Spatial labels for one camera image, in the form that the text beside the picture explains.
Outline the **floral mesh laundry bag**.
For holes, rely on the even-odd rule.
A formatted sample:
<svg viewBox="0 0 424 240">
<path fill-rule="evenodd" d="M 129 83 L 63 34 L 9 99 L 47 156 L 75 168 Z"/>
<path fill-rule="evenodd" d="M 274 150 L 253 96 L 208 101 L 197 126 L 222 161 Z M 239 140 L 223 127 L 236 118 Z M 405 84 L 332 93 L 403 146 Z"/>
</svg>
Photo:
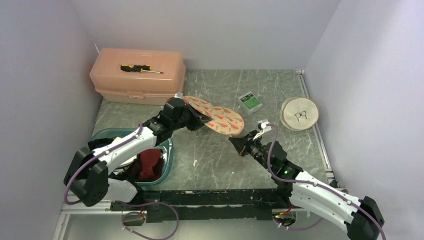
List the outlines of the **floral mesh laundry bag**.
<svg viewBox="0 0 424 240">
<path fill-rule="evenodd" d="M 245 128 L 245 122 L 236 111 L 213 106 L 211 103 L 194 96 L 183 96 L 182 99 L 198 112 L 211 118 L 205 125 L 211 130 L 226 136 L 239 135 Z"/>
</svg>

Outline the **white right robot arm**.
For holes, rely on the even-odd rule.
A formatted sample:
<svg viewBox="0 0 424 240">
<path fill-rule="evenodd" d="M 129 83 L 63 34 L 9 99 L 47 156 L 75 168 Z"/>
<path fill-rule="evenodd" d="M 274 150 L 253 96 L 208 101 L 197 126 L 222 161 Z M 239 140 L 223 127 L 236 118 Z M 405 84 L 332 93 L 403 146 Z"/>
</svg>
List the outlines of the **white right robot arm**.
<svg viewBox="0 0 424 240">
<path fill-rule="evenodd" d="M 229 141 L 241 157 L 251 156 L 261 164 L 276 183 L 276 203 L 290 205 L 315 213 L 343 230 L 350 240 L 385 240 L 385 220 L 377 202 L 359 198 L 333 188 L 288 160 L 288 154 L 277 140 L 262 144 L 258 131 Z"/>
</svg>

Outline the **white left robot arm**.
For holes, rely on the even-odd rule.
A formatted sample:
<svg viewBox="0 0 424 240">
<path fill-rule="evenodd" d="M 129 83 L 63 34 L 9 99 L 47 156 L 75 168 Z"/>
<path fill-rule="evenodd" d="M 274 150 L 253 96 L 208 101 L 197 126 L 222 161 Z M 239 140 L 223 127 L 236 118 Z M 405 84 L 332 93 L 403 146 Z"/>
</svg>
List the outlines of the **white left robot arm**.
<svg viewBox="0 0 424 240">
<path fill-rule="evenodd" d="M 139 209 L 144 203 L 142 189 L 128 180 L 111 178 L 113 171 L 137 154 L 170 139 L 174 131 L 182 128 L 196 131 L 211 120 L 182 98 L 172 97 L 156 116 L 121 140 L 92 151 L 81 148 L 64 179 L 64 203 L 92 207 L 102 200 L 110 200 L 124 202 L 131 210 Z"/>
</svg>

